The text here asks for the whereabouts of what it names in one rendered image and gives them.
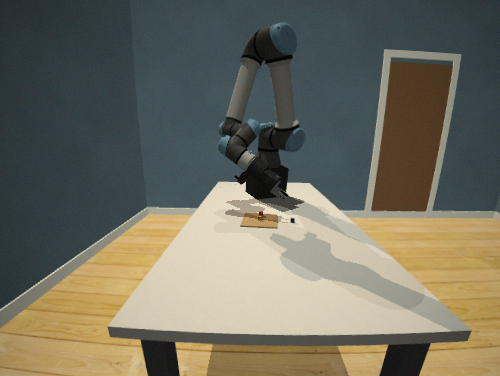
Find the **tan mat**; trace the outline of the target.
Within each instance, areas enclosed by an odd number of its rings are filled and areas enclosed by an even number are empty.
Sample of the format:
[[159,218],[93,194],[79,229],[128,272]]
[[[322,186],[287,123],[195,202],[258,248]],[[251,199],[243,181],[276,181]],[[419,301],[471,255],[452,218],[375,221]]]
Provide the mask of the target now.
[[277,228],[277,214],[263,214],[258,220],[259,213],[245,213],[240,227]]

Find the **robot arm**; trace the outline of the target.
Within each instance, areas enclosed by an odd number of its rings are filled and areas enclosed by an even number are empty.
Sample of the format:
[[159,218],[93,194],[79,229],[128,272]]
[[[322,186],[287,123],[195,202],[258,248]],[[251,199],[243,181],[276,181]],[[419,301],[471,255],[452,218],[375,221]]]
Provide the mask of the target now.
[[[290,73],[297,37],[294,29],[284,22],[255,33],[249,38],[241,56],[241,68],[226,123],[219,126],[219,133],[223,138],[218,144],[218,150],[237,165],[240,157],[247,151],[246,148],[259,135],[256,157],[269,165],[269,168],[279,168],[279,149],[296,152],[305,140],[305,132],[295,120]],[[242,123],[257,70],[264,60],[265,65],[270,68],[277,123],[259,125],[254,119],[249,119],[245,124],[239,124]]]

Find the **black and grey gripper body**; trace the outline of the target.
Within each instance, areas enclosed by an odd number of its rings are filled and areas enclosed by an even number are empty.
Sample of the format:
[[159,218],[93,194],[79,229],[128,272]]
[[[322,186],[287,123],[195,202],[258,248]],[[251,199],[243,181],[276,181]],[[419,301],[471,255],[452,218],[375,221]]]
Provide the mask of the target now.
[[[257,181],[261,180],[270,189],[281,179],[279,175],[269,169],[269,165],[252,154],[252,151],[246,151],[239,159],[237,166],[244,170],[240,177],[234,176],[239,184],[247,181],[251,175]],[[246,172],[245,172],[246,171]]]

